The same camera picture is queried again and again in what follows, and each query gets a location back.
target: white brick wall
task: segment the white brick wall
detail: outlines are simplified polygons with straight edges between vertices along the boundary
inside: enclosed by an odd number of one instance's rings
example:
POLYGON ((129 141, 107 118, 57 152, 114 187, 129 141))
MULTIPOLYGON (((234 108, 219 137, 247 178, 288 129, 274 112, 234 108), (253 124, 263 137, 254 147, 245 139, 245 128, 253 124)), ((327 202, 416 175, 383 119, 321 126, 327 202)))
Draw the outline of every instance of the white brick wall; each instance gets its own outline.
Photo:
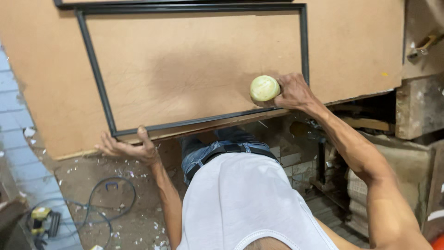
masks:
MULTIPOLYGON (((9 66, 8 57, 1 48, 0 151, 4 152, 3 157, 6 157, 18 190, 27 195, 31 207, 45 199, 62 198, 56 179, 35 156, 23 136, 23 129, 33 126, 34 123, 9 66)), ((63 201, 51 201, 42 205, 62 214, 62 219, 67 224, 60 226, 59 235, 75 231, 68 207, 63 201)), ((83 249, 77 233, 65 239, 47 242, 46 250, 83 249)))

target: man's right arm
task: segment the man's right arm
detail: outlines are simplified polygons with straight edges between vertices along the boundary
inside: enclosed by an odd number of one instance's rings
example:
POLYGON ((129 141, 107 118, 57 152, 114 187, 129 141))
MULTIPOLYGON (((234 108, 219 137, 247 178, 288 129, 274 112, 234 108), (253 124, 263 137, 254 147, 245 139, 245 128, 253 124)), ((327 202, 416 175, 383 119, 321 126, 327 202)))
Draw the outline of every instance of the man's right arm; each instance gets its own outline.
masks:
POLYGON ((375 145, 331 113, 313 95, 302 75, 285 75, 278 82, 283 92, 276 97, 276 105, 299 109, 315 118, 351 170, 367 184, 371 248, 431 249, 398 189, 395 173, 375 145))

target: hand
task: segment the hand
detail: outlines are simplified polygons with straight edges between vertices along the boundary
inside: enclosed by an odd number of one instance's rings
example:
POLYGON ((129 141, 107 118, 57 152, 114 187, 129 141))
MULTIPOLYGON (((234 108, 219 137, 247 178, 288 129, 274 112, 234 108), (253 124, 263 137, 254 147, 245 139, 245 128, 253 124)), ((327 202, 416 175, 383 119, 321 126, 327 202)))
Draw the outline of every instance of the hand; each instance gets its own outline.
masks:
POLYGON ((280 76, 276 80, 281 86, 281 94, 274 99, 276 106, 307 112, 320 103, 301 74, 291 73, 280 76))
POLYGON ((132 156, 149 166, 162 163, 157 148, 148 137, 148 132, 143 126, 137 129, 137 136, 142 140, 142 146, 133 146, 128 143, 118 142, 111 137, 109 132, 102 132, 100 138, 102 139, 103 145, 97 144, 95 148, 102 151, 102 155, 132 156))

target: black belt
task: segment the black belt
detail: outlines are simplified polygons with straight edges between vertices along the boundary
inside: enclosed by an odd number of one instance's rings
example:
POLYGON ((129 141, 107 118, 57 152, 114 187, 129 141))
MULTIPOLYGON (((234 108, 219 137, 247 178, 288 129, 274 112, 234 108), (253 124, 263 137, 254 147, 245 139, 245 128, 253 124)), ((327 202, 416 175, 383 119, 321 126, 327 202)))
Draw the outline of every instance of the black belt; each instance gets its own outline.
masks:
MULTIPOLYGON (((211 160, 213 160, 216 156, 223 154, 223 153, 242 153, 242 152, 247 152, 247 149, 245 148, 244 145, 237 145, 237 144, 229 144, 229 145, 224 145, 224 146, 220 146, 218 148, 216 148, 215 150, 211 151, 210 153, 208 153, 208 155, 206 155, 202 160, 202 164, 206 164, 208 162, 210 162, 211 160)), ((265 155, 268 156, 274 160, 276 160, 276 157, 267 150, 263 150, 263 149, 257 149, 257 148, 253 148, 250 147, 250 153, 255 153, 255 154, 261 154, 261 155, 265 155)), ((196 174, 197 170, 200 169, 200 165, 196 164, 194 165, 194 167, 186 174, 186 178, 191 181, 191 179, 193 179, 194 174, 196 174)))

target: white tank top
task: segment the white tank top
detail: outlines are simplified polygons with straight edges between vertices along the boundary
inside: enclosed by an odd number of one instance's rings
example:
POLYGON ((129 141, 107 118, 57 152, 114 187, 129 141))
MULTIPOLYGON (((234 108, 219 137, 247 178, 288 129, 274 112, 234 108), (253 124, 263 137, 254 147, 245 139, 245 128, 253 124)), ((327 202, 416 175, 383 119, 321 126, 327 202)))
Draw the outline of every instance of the white tank top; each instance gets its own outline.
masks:
POLYGON ((338 250, 275 160, 225 153, 197 171, 183 200, 178 250, 242 250, 263 237, 292 250, 338 250))

